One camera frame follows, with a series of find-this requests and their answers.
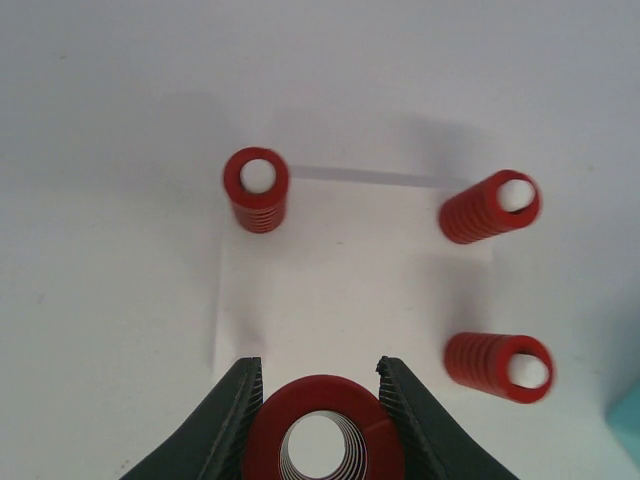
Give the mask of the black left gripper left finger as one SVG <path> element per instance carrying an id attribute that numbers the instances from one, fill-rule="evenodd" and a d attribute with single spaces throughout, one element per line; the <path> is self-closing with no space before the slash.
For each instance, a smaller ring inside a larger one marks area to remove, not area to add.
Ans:
<path id="1" fill-rule="evenodd" d="M 249 430 L 262 404 L 261 359 L 237 360 L 180 427 L 123 477 L 240 479 Z"/>

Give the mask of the small red spring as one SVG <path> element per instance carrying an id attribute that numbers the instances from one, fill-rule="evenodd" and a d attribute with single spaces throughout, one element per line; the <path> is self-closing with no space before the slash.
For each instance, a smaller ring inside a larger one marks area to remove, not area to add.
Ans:
<path id="1" fill-rule="evenodd" d="M 366 388 L 339 376 L 311 375 L 271 395 L 249 430 L 244 479 L 305 479 L 289 453 L 300 420 L 319 415 L 339 428 L 345 453 L 327 479 L 402 479 L 405 456 L 398 431 L 381 402 Z"/>

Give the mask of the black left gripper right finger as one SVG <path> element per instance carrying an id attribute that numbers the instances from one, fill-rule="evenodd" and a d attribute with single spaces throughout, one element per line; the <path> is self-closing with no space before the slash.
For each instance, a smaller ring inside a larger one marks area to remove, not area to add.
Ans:
<path id="1" fill-rule="evenodd" d="M 407 479 L 515 480 L 475 442 L 399 358 L 382 357 L 378 398 L 392 419 Z"/>

